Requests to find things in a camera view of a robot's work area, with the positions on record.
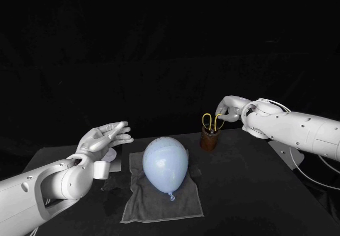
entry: table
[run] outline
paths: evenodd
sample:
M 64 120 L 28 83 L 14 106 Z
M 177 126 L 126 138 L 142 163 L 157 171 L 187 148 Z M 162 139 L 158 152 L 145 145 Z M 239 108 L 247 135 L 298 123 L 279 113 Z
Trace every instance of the table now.
M 338 224 L 265 140 L 242 129 L 221 130 L 216 149 L 206 152 L 198 146 L 200 133 L 168 137 L 188 149 L 188 165 L 200 169 L 201 175 L 193 180 L 204 217 L 121 224 L 129 185 L 100 191 L 103 180 L 93 179 L 89 193 L 40 226 L 37 236 L 340 234 Z M 122 145 L 122 171 L 112 176 L 129 176 L 128 154 L 144 151 L 155 138 Z M 76 146 L 44 148 L 24 172 L 66 158 L 74 150 Z

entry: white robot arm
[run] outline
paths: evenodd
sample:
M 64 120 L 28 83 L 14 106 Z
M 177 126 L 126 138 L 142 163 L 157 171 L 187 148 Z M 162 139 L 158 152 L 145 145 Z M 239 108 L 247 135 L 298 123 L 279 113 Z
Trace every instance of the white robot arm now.
M 110 147 L 132 142 L 123 134 L 129 131 L 126 125 L 116 122 L 90 129 L 73 155 L 0 182 L 1 235 L 25 235 L 85 196 L 95 162 Z M 44 205 L 43 198 L 53 201 Z
M 240 119 L 242 129 L 255 137 L 269 138 L 298 150 L 340 161 L 340 122 L 291 112 L 278 105 L 263 98 L 250 101 L 237 96 L 226 96 L 216 109 L 216 115 L 221 114 L 217 119 L 229 122 Z

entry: balloon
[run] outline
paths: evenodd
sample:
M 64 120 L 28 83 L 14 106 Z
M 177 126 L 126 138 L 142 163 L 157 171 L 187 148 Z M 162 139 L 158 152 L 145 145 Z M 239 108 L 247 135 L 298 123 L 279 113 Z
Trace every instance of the balloon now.
M 155 188 L 170 195 L 181 185 L 187 172 L 188 156 L 181 143 L 170 137 L 157 138 L 142 155 L 142 169 Z

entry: towel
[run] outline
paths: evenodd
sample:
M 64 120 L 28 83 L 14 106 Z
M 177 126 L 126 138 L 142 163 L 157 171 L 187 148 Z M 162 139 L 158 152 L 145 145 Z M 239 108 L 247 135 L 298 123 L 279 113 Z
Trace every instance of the towel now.
M 131 192 L 121 223 L 151 223 L 184 218 L 203 217 L 195 183 L 188 172 L 178 189 L 172 192 L 175 200 L 151 184 L 142 171 L 142 154 L 129 154 Z

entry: pen holder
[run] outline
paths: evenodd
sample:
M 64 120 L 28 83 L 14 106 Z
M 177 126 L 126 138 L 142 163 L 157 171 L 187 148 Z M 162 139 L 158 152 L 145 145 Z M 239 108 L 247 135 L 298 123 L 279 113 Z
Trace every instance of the pen holder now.
M 217 130 L 213 134 L 210 131 L 201 126 L 201 134 L 200 134 L 200 147 L 206 151 L 211 151 L 216 147 L 217 143 L 217 137 L 220 134 L 220 130 Z

